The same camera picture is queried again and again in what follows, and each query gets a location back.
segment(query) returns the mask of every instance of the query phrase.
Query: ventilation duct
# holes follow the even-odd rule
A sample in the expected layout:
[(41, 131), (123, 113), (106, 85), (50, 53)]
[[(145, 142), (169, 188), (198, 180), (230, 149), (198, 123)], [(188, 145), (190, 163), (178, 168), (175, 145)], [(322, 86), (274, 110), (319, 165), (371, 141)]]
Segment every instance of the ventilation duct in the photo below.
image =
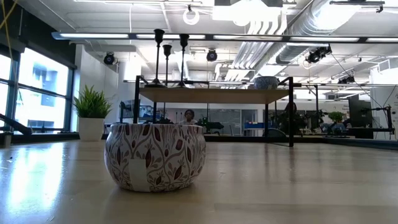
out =
[[(297, 21), (286, 30), (286, 35), (330, 35), (345, 24), (359, 9), (359, 6), (331, 5), (331, 0), (314, 0)], [(297, 57), (307, 51), (306, 46), (274, 44), (267, 55), (256, 66), (261, 75), (273, 76), (281, 72)]]

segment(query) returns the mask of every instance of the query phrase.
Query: leaf pattern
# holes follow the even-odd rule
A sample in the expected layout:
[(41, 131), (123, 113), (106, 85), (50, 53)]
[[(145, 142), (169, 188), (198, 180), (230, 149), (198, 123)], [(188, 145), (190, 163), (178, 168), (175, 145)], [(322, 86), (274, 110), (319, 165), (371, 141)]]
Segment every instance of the leaf pattern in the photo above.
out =
[(163, 192), (189, 186), (206, 157), (203, 128), (169, 124), (115, 124), (106, 140), (105, 165), (121, 188), (134, 190), (130, 159), (145, 159), (148, 190)]

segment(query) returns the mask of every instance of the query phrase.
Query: window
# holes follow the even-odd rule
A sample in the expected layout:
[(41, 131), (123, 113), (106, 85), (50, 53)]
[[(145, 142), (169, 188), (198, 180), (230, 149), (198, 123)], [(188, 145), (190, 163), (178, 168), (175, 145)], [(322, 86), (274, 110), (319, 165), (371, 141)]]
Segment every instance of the window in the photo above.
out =
[(21, 54), (18, 80), (21, 84), (66, 95), (68, 74), (68, 67), (31, 49), (25, 49), (25, 52)]
[(63, 128), (65, 99), (20, 89), (15, 119), (31, 128)]
[(10, 79), (11, 59), (9, 57), (0, 55), (0, 78)]
[[(0, 113), (6, 114), (8, 86), (0, 83)], [(0, 127), (4, 126), (4, 122), (0, 121)]]

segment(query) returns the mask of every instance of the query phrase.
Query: wooden shelf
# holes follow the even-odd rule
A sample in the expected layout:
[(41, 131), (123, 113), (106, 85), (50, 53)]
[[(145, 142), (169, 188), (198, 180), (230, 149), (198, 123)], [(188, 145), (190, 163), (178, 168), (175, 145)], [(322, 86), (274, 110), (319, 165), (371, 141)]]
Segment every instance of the wooden shelf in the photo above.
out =
[(226, 90), (218, 88), (140, 88), (139, 93), (166, 103), (269, 104), (289, 94), (288, 90)]

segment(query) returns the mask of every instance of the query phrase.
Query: ceiling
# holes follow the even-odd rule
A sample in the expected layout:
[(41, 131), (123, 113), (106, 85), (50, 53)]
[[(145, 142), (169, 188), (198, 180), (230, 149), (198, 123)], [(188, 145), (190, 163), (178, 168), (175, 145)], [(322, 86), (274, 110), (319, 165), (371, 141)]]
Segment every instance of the ceiling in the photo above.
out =
[[(310, 0), (295, 0), (297, 5), (287, 11), (288, 22), (297, 15)], [(214, 1), (203, 1), (197, 9), (202, 10), (200, 20), (191, 26), (186, 24), (182, 17), (186, 6), (158, 5), (129, 5), (103, 4), (101, 2), (75, 2), (74, 0), (19, 0), (19, 4), (35, 16), (42, 19), (61, 32), (153, 32), (154, 29), (164, 29), (166, 32), (191, 34), (245, 34), (249, 26), (237, 26), (232, 21), (214, 21), (211, 10)], [(398, 5), (385, 7), (384, 12), (375, 13), (376, 8), (359, 10), (347, 23), (334, 31), (332, 35), (396, 35), (398, 33)], [(172, 44), (175, 51), (178, 43), (164, 41), (163, 44)], [(201, 42), (191, 41), (189, 54), (195, 53), (192, 60), (187, 62), (191, 71), (215, 71), (217, 63), (206, 61), (209, 48), (216, 49), (218, 60), (234, 60), (239, 52), (241, 42)], [(156, 61), (156, 48), (153, 40), (101, 40), (92, 41), (86, 50), (95, 51), (98, 58), (105, 54), (101, 48), (109, 46), (134, 45), (136, 46), (147, 66), (143, 67), (142, 74), (153, 75)], [(295, 81), (307, 82), (308, 77), (315, 82), (330, 81), (330, 77), (343, 72), (345, 69), (355, 68), (357, 82), (368, 80), (367, 68), (377, 65), (388, 56), (398, 55), (398, 45), (369, 45), (369, 44), (332, 44), (332, 56), (327, 56), (316, 66), (308, 69), (304, 57), (298, 58), (292, 66), (284, 69), (285, 76), (295, 77)], [(120, 58), (127, 58), (128, 53), (116, 54)], [(176, 62), (171, 62), (169, 68), (178, 70)], [(160, 72), (165, 73), (165, 60), (160, 58)]]

